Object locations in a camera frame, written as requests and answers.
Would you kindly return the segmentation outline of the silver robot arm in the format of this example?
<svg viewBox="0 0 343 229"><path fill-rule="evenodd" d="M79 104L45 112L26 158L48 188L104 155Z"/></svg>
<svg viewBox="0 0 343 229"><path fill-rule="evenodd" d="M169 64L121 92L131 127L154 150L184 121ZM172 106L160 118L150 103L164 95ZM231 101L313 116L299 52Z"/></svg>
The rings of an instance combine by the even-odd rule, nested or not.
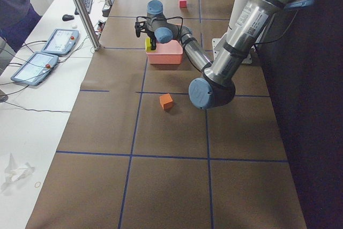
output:
<svg viewBox="0 0 343 229"><path fill-rule="evenodd" d="M235 85L232 77L249 54L259 35L274 14L282 10L299 9L313 4L314 0L245 0L235 24L228 28L218 44L214 61L210 61L191 30L184 25L170 24L163 14L163 5L152 0L147 5L143 21L136 20L136 36L146 33L152 48L156 43L176 40L187 54L191 64L202 77L189 85L189 98L200 109L223 106L232 101Z"/></svg>

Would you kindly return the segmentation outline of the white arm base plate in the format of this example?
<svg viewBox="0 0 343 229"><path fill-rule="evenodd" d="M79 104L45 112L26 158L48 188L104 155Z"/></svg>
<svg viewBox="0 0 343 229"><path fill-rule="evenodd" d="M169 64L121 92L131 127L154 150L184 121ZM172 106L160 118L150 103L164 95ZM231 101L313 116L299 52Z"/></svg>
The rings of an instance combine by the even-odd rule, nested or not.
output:
<svg viewBox="0 0 343 229"><path fill-rule="evenodd" d="M225 42L225 39L222 38L213 38L212 39L212 50L213 50L213 59L215 60L219 56L219 52ZM250 54L242 61L243 64L252 64L252 57Z"/></svg>

